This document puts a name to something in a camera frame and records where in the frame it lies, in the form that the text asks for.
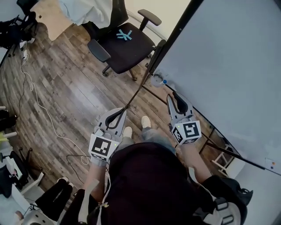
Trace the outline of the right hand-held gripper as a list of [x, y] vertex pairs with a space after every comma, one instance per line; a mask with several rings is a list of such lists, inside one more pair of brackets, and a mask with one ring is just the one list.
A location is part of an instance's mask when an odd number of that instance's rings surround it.
[[168, 112], [171, 116], [169, 123], [170, 131], [178, 145], [196, 142], [201, 138], [202, 133], [200, 121], [195, 118], [193, 106], [182, 94], [174, 91], [173, 96], [177, 102], [177, 106], [175, 106], [170, 94], [166, 97]]

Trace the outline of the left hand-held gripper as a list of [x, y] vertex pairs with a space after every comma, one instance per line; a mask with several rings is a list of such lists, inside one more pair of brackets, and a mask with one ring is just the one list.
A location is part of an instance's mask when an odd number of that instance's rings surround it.
[[[110, 123], [117, 117], [119, 118], [115, 126], [111, 127]], [[100, 117], [94, 132], [91, 134], [88, 148], [92, 163], [98, 166], [105, 166], [110, 162], [111, 156], [121, 143], [125, 120], [126, 110], [122, 110], [122, 108], [112, 109]]]

